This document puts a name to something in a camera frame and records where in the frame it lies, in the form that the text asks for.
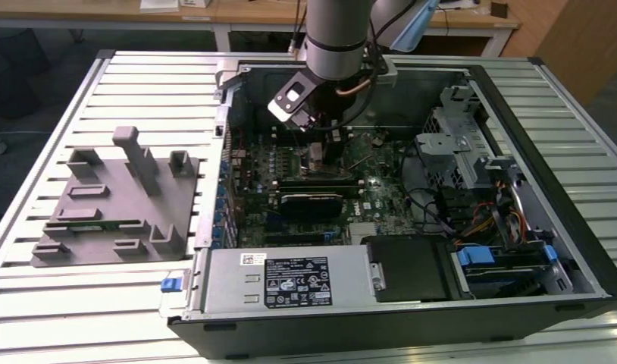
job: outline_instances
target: copper pipe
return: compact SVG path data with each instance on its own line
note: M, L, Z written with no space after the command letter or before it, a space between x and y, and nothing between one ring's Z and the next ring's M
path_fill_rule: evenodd
M348 97L363 91L370 85L372 84L372 80L367 79L363 81L354 89L350 89L347 91L343 91L342 89L336 89L336 94L340 97Z

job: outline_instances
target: blue tab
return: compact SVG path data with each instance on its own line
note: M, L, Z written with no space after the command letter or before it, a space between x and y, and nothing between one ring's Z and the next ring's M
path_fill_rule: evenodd
M457 252L460 264L493 264L495 258L488 246L467 246Z
M556 249L553 249L553 246L545 245L544 248L544 254L548 256L549 262L555 262L559 260L559 254L556 253Z
M463 267L471 264L471 261L468 260L468 255L464 250L460 250L457 252L457 259L460 260L460 264Z
M166 278L160 283L160 291L163 293L183 291L183 278Z

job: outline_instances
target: aluminum slotted table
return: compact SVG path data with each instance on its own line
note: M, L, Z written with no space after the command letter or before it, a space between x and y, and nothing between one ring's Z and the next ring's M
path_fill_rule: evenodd
M243 58L276 54L116 52L91 71L0 224L0 363L203 363L162 317L160 282L190 260L62 268L30 266L32 248L70 177L74 147L122 158L111 135L134 125L140 143L162 157L186 149L203 158L200 173L220 163L215 126L226 117L215 99L216 73ZM481 64L617 264L617 148L556 78L527 59L396 56L403 62ZM504 139L493 128L497 141ZM190 239L214 192L199 180ZM254 362L400 363L617 362L617 311L565 322L525 340L493 344L330 353Z

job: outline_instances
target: power supply label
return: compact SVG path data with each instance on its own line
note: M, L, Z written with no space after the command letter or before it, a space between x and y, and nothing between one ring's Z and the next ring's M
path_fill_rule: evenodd
M334 305L327 257L267 259L264 277L270 309Z

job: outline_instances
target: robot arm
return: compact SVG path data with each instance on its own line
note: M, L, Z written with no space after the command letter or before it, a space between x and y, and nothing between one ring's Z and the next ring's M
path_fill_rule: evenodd
M356 87L368 76L376 80L378 70L370 74L363 67L368 38L378 44L409 52L416 48L431 22L439 0L308 0L307 9L307 68L279 91L268 108L283 121L292 119L303 129L320 124L312 110L328 115L328 121L343 119L354 104L348 94L335 90ZM371 34L370 23L378 34ZM340 108L324 100L340 97Z

